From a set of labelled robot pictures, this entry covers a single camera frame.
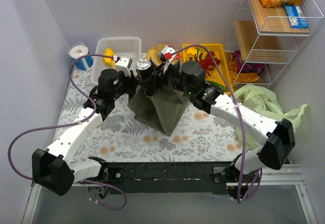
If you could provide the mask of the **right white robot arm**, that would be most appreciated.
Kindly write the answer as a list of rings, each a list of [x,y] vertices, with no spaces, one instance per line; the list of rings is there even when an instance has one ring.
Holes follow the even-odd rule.
[[[260,168],[279,170],[295,146],[293,124],[282,119],[276,121],[234,103],[219,88],[205,80],[205,71],[196,61],[182,66],[164,64],[155,68],[150,76],[150,89],[157,93],[168,86],[190,96],[191,103],[213,116],[220,117],[233,125],[244,126],[260,146],[247,154],[237,156],[221,175],[224,179],[238,181],[240,175],[250,174]]]

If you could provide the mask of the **olive green canvas bag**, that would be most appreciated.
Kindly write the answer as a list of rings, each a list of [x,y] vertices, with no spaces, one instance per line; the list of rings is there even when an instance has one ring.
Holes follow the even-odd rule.
[[[171,136],[188,103],[189,95],[173,88],[164,87],[161,92],[148,96],[139,85],[128,107],[135,113],[135,119]]]

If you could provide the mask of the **black drink can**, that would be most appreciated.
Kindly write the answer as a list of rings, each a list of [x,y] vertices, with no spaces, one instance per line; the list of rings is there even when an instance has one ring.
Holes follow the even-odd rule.
[[[147,59],[139,59],[136,62],[136,72],[138,74],[139,83],[142,84],[151,78],[153,67],[152,62]]]

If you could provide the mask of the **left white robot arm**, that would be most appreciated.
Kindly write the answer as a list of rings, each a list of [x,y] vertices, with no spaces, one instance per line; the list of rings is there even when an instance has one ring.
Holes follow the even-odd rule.
[[[75,125],[46,149],[37,149],[32,154],[32,179],[59,196],[66,194],[71,186],[85,179],[105,181],[104,160],[90,157],[74,162],[73,157],[91,132],[113,111],[115,101],[124,94],[134,96],[139,79],[136,72],[127,75],[123,71],[105,69],[98,85],[89,93]]]

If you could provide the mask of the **purple candy bag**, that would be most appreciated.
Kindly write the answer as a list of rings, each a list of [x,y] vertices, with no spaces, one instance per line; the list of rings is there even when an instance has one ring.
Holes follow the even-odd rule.
[[[241,73],[262,73],[266,66],[262,63],[249,63],[245,62],[241,57],[241,52],[239,50],[234,52],[235,61],[237,63],[237,72]]]

